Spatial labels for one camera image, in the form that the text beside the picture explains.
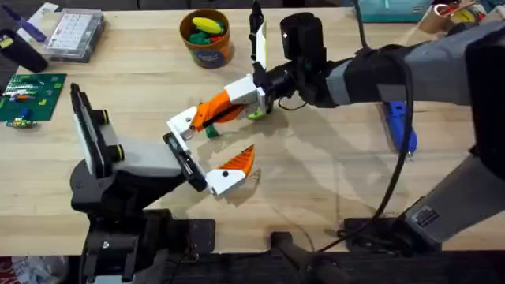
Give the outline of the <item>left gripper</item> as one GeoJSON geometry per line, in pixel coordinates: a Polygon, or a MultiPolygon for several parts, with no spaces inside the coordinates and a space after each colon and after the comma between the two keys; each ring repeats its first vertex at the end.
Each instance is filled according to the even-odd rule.
{"type": "Polygon", "coordinates": [[[197,107],[174,115],[167,122],[170,131],[161,143],[119,136],[106,110],[92,111],[92,176],[117,178],[120,174],[146,181],[161,181],[166,189],[171,183],[188,182],[196,191],[207,187],[216,195],[239,187],[250,175],[255,146],[250,145],[232,159],[205,174],[193,159],[185,141],[193,138],[197,107]]]}

